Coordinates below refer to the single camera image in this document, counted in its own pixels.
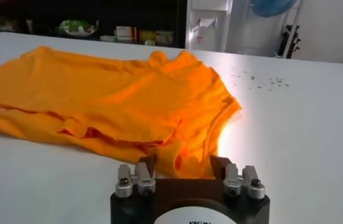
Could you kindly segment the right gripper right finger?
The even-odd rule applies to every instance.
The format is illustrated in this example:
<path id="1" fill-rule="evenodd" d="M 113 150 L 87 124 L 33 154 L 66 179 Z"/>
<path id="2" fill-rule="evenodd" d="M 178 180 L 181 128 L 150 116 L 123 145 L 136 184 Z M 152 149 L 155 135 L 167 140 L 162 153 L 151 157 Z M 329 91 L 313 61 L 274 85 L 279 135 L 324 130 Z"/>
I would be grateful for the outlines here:
<path id="1" fill-rule="evenodd" d="M 265 186 L 258 178 L 254 166 L 245 166 L 242 174 L 238 174 L 238 167 L 230 159 L 210 156 L 212 172 L 217 180 L 221 180 L 224 186 L 224 193 L 231 198 L 242 194 L 242 188 L 247 189 L 247 195 L 253 200 L 262 200 L 265 197 Z"/>

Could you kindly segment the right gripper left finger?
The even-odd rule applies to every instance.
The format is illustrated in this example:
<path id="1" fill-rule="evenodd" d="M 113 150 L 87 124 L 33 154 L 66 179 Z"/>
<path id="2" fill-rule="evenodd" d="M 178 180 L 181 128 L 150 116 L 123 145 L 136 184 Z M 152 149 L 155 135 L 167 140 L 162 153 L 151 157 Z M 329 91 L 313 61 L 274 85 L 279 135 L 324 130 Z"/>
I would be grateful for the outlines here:
<path id="1" fill-rule="evenodd" d="M 115 195 L 118 198 L 128 198 L 137 193 L 141 196 L 150 197 L 156 192 L 156 180 L 154 178 L 156 156 L 141 157 L 131 172 L 127 164 L 118 168 Z"/>

